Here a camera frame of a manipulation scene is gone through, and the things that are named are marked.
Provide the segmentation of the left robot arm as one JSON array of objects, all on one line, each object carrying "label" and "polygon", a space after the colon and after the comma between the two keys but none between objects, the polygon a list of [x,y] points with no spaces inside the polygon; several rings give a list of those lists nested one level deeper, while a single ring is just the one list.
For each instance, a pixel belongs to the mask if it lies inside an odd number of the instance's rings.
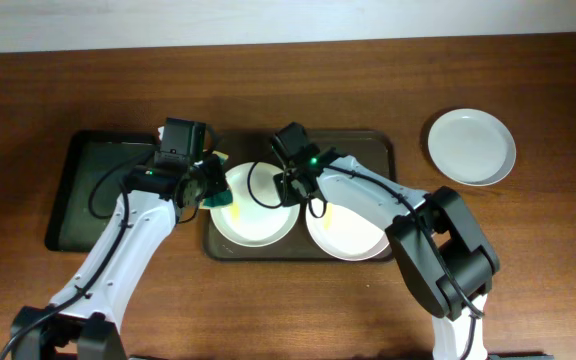
[{"label": "left robot arm", "polygon": [[105,230],[82,266],[43,308],[23,307],[0,352],[6,359],[124,359],[120,328],[128,302],[154,252],[182,223],[183,211],[227,191],[226,155],[182,156],[168,164],[135,165]]}]

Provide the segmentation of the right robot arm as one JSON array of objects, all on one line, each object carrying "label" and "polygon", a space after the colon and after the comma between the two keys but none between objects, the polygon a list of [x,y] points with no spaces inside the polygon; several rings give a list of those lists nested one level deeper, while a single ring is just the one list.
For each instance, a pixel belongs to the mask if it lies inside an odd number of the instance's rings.
[{"label": "right robot arm", "polygon": [[484,306],[500,260],[456,191],[406,188],[334,150],[280,162],[282,198],[314,195],[384,231],[408,290],[431,316],[433,358],[489,358]]}]

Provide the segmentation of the green and yellow sponge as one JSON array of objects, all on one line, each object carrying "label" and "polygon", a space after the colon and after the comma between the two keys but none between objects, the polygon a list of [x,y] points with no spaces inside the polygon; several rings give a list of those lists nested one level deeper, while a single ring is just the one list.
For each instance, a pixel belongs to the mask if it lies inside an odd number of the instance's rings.
[{"label": "green and yellow sponge", "polygon": [[225,207],[233,202],[233,195],[224,172],[225,159],[217,153],[209,155],[202,163],[205,175],[205,192],[200,204],[202,209]]}]

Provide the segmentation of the pale grey plate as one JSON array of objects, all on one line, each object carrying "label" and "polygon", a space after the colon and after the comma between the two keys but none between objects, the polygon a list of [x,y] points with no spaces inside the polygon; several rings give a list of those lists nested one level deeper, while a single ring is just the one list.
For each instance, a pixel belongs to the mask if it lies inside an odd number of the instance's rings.
[{"label": "pale grey plate", "polygon": [[259,162],[253,169],[251,181],[248,174],[253,162],[237,165],[226,172],[233,202],[225,207],[210,210],[212,222],[230,242],[244,247],[264,247],[286,236],[296,224],[300,213],[298,205],[268,209],[255,202],[248,191],[262,203],[277,205],[280,200],[273,183],[273,176],[282,170],[272,164]]}]

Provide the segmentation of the white plate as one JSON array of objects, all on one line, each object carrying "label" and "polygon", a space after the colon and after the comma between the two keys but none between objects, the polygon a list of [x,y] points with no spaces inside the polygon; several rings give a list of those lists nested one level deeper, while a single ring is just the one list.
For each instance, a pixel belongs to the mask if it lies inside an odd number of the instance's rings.
[{"label": "white plate", "polygon": [[490,186],[513,170],[517,148],[509,129],[482,110],[462,108],[439,116],[427,136],[435,167],[468,186]]},{"label": "white plate", "polygon": [[326,254],[344,261],[376,258],[389,248],[383,230],[355,212],[313,199],[305,207],[305,222],[314,243]]}]

